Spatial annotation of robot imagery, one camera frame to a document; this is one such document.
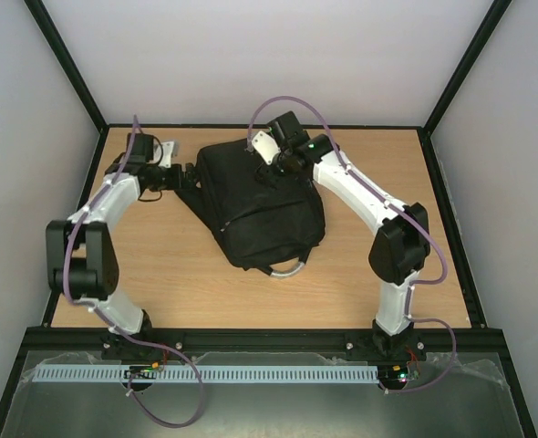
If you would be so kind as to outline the black backpack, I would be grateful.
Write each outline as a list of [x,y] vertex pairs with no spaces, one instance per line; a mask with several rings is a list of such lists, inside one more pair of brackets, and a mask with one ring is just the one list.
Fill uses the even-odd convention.
[[284,187],[254,179],[261,158],[243,140],[197,153],[197,187],[177,196],[210,230],[229,263],[279,279],[297,275],[326,233],[319,192],[305,177],[286,176]]

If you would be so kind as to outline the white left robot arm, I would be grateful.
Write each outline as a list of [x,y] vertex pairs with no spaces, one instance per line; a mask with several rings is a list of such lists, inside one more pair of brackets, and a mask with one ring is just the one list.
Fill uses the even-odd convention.
[[68,219],[47,225],[47,280],[70,305],[103,320],[111,333],[139,337],[151,329],[150,317],[119,285],[111,232],[144,192],[186,188],[189,170],[172,161],[176,141],[133,129],[127,142],[89,200]]

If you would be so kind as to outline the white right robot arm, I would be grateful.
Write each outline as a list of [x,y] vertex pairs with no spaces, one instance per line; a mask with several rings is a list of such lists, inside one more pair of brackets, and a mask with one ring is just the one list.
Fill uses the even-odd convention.
[[247,149],[276,177],[308,175],[366,224],[374,236],[368,262],[380,280],[372,343],[380,356],[397,356],[413,330],[410,302],[430,252],[425,208],[406,205],[382,190],[348,159],[331,131],[310,137],[292,111],[266,130],[249,130]]

